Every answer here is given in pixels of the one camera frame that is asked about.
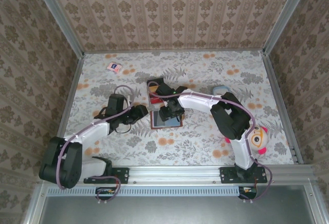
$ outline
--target wall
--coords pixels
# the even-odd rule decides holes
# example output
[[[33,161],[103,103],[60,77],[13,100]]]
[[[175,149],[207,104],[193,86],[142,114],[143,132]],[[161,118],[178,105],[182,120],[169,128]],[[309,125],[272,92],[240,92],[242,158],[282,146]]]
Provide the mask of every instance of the wall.
[[[301,0],[270,58],[303,159],[329,206],[329,0]]]
[[[262,48],[286,0],[57,0],[84,51]]]
[[[43,0],[0,0],[0,223],[23,218],[76,64]]]

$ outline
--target floral wallpaper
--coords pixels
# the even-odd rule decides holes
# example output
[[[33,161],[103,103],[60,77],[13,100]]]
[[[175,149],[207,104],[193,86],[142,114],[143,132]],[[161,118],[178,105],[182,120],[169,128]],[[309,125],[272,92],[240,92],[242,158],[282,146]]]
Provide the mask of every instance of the floral wallpaper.
[[[121,72],[115,75],[106,69],[110,62],[121,64]],[[256,158],[265,164],[294,163],[260,51],[86,54],[66,135],[90,124],[121,84],[134,90],[135,105],[159,110],[159,104],[149,105],[146,81],[160,76],[173,88],[183,85],[206,94],[216,86],[228,86],[257,124],[268,128],[267,152],[255,154]],[[125,88],[118,93],[130,94]],[[234,164],[232,146],[225,142],[212,115],[186,109],[182,123],[178,128],[151,129],[147,115],[126,134],[114,132],[85,145],[83,156],[102,156],[115,166]],[[129,127],[119,128],[124,132]]]
[[[329,0],[300,0],[270,54],[305,163],[329,207]]]
[[[20,223],[77,59],[43,0],[0,0],[0,223]]]
[[[262,48],[286,0],[57,0],[84,51]]]

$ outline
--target floor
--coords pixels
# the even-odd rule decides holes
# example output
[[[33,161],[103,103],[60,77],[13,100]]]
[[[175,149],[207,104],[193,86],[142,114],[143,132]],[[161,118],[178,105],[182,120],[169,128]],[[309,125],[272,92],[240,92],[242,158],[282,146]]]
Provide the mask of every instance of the floor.
[[[119,74],[106,69],[110,62],[123,66]],[[88,125],[120,84],[134,89],[136,104],[158,110],[158,106],[149,105],[145,82],[160,76],[174,88],[184,85],[206,94],[216,86],[228,86],[253,113],[257,124],[268,128],[267,152],[255,157],[264,164],[293,164],[260,51],[87,54],[66,135]],[[129,94],[125,88],[118,92]],[[153,130],[147,115],[129,133],[112,133],[84,148],[84,155],[109,158],[114,166],[234,163],[232,147],[212,116],[190,109],[183,127]]]

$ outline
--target purple cable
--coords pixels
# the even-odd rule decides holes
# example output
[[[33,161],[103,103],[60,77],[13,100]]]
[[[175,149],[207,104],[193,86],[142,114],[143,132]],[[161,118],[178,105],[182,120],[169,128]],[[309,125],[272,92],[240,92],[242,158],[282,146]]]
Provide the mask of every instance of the purple cable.
[[[94,176],[94,177],[91,177],[91,179],[115,179],[115,180],[117,180],[118,183],[119,183],[118,188],[117,188],[117,191],[113,194],[112,197],[110,197],[110,198],[109,198],[108,200],[106,200],[106,201],[109,202],[109,201],[113,200],[113,199],[118,195],[118,193],[119,193],[119,191],[120,191],[120,188],[121,188],[121,181],[120,181],[120,179],[119,179],[118,177],[115,177],[115,176]],[[102,201],[102,200],[99,198],[99,194],[100,194],[101,192],[103,192],[103,191],[106,191],[106,189],[100,189],[100,190],[97,192],[97,195],[96,195],[97,200]]]
[[[150,81],[150,82],[148,83],[148,88],[150,87],[150,84],[156,84],[156,85],[159,85],[159,84],[158,84],[157,82],[155,82],[155,81]],[[211,98],[210,98],[209,96],[207,96],[207,95],[202,95],[202,94],[194,93],[194,92],[179,93],[179,94],[173,94],[173,95],[168,95],[168,96],[159,96],[159,95],[156,95],[156,94],[152,93],[151,91],[149,91],[149,93],[150,93],[152,96],[155,96],[155,97],[158,97],[158,98],[171,98],[171,97],[190,96],[190,95],[192,95],[192,96],[197,96],[197,97],[203,97],[203,98],[211,99]],[[249,141],[248,141],[248,135],[249,135],[249,134],[253,131],[253,129],[255,128],[255,126],[256,126],[256,120],[255,120],[254,116],[252,115],[252,113],[251,113],[248,109],[246,109],[244,106],[242,106],[242,105],[240,105],[240,104],[238,104],[238,103],[236,103],[236,102],[232,102],[232,101],[229,101],[229,100],[225,100],[225,99],[222,99],[222,98],[219,98],[219,97],[213,97],[212,99],[213,99],[213,100],[217,100],[217,101],[221,101],[221,102],[225,102],[225,103],[229,103],[229,104],[232,104],[232,105],[234,105],[234,106],[236,106],[236,107],[239,107],[239,108],[241,108],[243,111],[245,111],[245,112],[251,117],[251,120],[252,120],[252,126],[251,126],[251,128],[249,129],[249,131],[248,131],[248,132],[246,133],[246,135],[245,135],[245,139],[246,139],[246,141],[247,141],[248,154],[249,154],[249,157],[251,158],[251,160],[252,160],[254,163],[256,163],[257,165],[262,166],[262,167],[264,167],[266,170],[268,170],[270,176],[269,176],[269,182],[268,182],[268,185],[266,186],[266,189],[263,191],[263,193],[262,193],[260,196],[254,198],[254,199],[249,199],[247,196],[245,196],[245,195],[243,195],[243,194],[240,194],[240,195],[243,196],[244,198],[246,198],[247,200],[250,200],[250,201],[258,200],[258,199],[260,199],[261,197],[263,197],[263,196],[265,195],[265,193],[268,191],[268,189],[269,189],[269,187],[270,187],[270,185],[271,185],[271,183],[272,183],[273,173],[272,173],[272,171],[271,171],[267,166],[265,166],[265,165],[259,163],[258,161],[256,161],[256,160],[253,158],[252,153],[251,153],[251,149],[250,149],[250,145],[249,145]]]
[[[113,115],[113,116],[110,116],[106,119],[103,119],[103,120],[99,120],[99,121],[96,121],[95,123],[91,123],[89,124],[88,126],[86,126],[85,128],[83,128],[81,131],[77,132],[75,135],[73,135],[72,137],[70,137],[63,145],[63,147],[61,148],[61,151],[60,151],[60,154],[58,155],[58,160],[57,160],[57,166],[56,166],[56,184],[58,185],[58,187],[62,190],[65,189],[65,187],[63,187],[61,185],[61,182],[60,182],[60,169],[61,169],[61,161],[62,161],[62,157],[64,155],[64,152],[65,152],[65,149],[66,147],[70,144],[70,142],[77,136],[81,135],[83,132],[85,132],[86,130],[89,130],[90,128],[92,128],[94,125],[98,125],[98,124],[101,124],[101,123],[105,123],[107,120],[110,120],[110,119],[113,119],[115,117],[118,117],[122,114],[124,114],[125,112],[127,112],[133,105],[134,105],[134,99],[135,99],[135,96],[134,96],[134,91],[133,89],[131,89],[129,86],[127,85],[119,85],[115,88],[114,90],[114,93],[115,91],[120,88],[120,87],[126,87],[128,88],[131,93],[132,93],[132,101],[130,103],[130,105],[122,112],[116,114],[116,115]]]

